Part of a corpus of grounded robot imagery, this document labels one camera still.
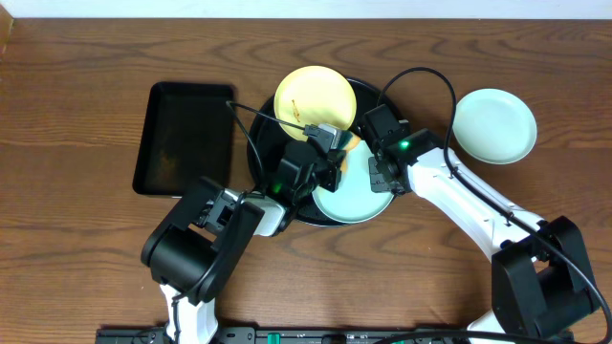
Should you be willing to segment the light blue plate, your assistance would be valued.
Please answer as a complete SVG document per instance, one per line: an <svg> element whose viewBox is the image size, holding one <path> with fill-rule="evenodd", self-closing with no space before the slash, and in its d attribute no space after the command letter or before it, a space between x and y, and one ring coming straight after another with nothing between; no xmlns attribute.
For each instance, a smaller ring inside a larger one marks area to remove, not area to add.
<svg viewBox="0 0 612 344"><path fill-rule="evenodd" d="M368 160L372 157L367 144L361 141L345 157L347 168L341 173L339 188L335 192L320 186L315 189L315 204L324 215L337 222L356 224L378 216L391 204L394 196L389 191L371 190Z"/></svg>

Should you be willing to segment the yellow green sponge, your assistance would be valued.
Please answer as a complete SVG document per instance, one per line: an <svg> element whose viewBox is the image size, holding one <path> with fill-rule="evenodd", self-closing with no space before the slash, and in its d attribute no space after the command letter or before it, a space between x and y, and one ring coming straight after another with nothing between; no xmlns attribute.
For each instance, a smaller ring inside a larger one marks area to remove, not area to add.
<svg viewBox="0 0 612 344"><path fill-rule="evenodd" d="M345 158L343 159L340 171L345 173L348 168L348 155L349 153L355 149L361 142L361 138L356 134L347 131L342 134L341 144L339 148L345 152Z"/></svg>

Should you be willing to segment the yellow plate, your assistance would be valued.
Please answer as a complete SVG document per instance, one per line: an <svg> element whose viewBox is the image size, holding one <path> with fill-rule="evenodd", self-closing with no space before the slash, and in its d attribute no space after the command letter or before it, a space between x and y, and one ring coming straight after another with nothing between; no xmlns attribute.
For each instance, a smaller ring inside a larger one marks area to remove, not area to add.
<svg viewBox="0 0 612 344"><path fill-rule="evenodd" d="M305 141L303 127L330 124L348 130L357 113L355 92L347 78L323 66L302 67L278 85L273 99L276 118L300 126L281 124L292 139Z"/></svg>

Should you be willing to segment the pale green plate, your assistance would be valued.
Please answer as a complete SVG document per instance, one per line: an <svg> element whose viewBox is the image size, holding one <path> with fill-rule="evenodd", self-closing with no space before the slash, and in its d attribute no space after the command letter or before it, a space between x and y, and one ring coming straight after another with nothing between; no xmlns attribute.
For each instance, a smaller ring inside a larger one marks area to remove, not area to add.
<svg viewBox="0 0 612 344"><path fill-rule="evenodd" d="M499 89L465 95L457 104L452 129L465 152L491 164L522 160L537 139L531 109L519 97Z"/></svg>

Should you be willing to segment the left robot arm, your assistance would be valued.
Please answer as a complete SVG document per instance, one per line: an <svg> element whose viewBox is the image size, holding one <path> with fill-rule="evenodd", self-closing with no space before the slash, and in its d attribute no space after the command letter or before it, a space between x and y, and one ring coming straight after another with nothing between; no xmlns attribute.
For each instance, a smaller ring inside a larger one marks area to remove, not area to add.
<svg viewBox="0 0 612 344"><path fill-rule="evenodd" d="M171 343L209 343L219 323L215 299L252 237L273 237L316 187L339 187L346 153L301 143L286 149L269 192L241 192L198 178L145 241L141 260L164 294Z"/></svg>

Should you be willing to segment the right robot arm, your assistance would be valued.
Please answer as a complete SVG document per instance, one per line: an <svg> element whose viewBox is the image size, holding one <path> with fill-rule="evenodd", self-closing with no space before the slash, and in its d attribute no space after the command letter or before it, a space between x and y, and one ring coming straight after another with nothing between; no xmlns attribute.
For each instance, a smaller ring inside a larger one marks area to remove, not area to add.
<svg viewBox="0 0 612 344"><path fill-rule="evenodd" d="M492 264L492 308L438 338L469 343L562 343L562 333L609 304L597 287L578 227L546 221L494 190L427 129L368 129L377 167L400 196L413 192L459 226Z"/></svg>

